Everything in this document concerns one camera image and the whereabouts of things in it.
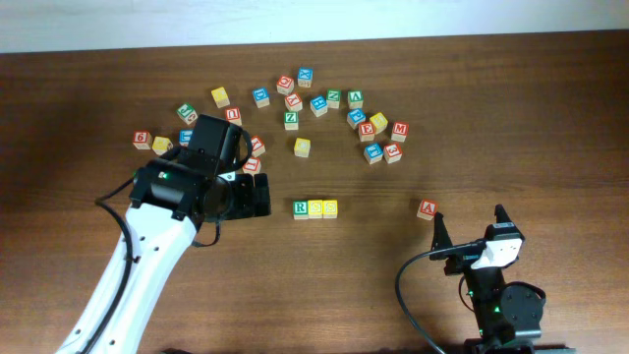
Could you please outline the green R block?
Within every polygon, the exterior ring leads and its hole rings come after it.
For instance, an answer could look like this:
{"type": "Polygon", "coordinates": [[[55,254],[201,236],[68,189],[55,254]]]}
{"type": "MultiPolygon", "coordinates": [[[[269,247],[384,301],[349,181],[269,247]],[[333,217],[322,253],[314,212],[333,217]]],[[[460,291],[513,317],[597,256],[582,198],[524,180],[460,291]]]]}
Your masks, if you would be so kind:
{"type": "Polygon", "coordinates": [[[296,220],[309,218],[309,203],[307,201],[293,202],[293,217],[296,220]]]}

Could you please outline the yellow S block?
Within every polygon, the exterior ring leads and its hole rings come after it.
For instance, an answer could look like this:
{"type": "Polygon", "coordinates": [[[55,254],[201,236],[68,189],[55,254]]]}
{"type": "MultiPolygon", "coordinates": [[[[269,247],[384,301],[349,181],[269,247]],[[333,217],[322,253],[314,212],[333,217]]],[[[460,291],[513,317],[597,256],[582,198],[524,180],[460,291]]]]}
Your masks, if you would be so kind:
{"type": "Polygon", "coordinates": [[[308,200],[309,219],[323,218],[323,200],[308,200]]]}
{"type": "Polygon", "coordinates": [[[338,201],[337,200],[324,200],[322,203],[324,218],[337,218],[338,217],[338,201]]]}

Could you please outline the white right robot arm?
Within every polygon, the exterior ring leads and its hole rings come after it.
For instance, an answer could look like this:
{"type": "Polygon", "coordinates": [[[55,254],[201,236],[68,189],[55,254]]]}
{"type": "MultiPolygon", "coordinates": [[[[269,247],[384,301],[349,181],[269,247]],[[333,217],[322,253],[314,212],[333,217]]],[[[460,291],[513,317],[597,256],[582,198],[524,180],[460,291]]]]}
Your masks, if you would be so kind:
{"type": "Polygon", "coordinates": [[[503,206],[494,209],[496,222],[486,228],[485,236],[470,243],[454,245],[443,215],[434,216],[431,243],[432,261],[445,261],[444,273],[461,275],[468,287],[479,328],[478,339],[464,342],[466,353],[574,353],[565,345],[536,346],[542,337],[541,320],[545,292],[537,286],[512,281],[503,271],[515,264],[525,236],[512,222],[503,206]]]}

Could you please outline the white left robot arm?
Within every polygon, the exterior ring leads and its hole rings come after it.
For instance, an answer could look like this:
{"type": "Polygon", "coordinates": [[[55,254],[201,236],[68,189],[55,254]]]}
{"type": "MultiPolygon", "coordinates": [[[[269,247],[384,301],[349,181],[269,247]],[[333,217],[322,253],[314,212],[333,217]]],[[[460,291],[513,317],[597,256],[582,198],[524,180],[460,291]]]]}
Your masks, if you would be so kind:
{"type": "Polygon", "coordinates": [[[127,180],[130,205],[105,209],[120,240],[62,353],[134,353],[176,263],[201,227],[271,213],[265,174],[245,174],[252,137],[242,127],[202,115],[189,143],[173,147],[127,180]]]}

